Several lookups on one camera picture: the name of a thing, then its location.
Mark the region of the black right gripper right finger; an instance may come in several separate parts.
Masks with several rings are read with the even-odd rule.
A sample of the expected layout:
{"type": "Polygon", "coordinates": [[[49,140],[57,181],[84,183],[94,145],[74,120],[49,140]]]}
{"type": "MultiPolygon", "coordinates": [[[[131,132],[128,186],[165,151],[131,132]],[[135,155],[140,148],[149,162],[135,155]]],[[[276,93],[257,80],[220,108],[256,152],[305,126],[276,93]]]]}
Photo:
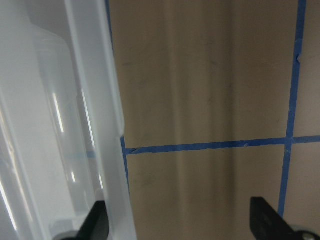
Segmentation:
{"type": "Polygon", "coordinates": [[[256,240],[302,240],[263,197],[250,199],[250,230],[256,240]]]}

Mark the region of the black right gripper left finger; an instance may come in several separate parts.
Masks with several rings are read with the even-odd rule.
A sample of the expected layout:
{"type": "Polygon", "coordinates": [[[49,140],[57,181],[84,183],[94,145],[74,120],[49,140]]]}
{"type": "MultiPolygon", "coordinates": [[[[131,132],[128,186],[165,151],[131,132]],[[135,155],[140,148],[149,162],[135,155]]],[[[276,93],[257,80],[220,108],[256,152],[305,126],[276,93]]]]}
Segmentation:
{"type": "Polygon", "coordinates": [[[78,231],[76,240],[107,240],[110,234],[109,217],[103,200],[96,201],[78,231]]]}

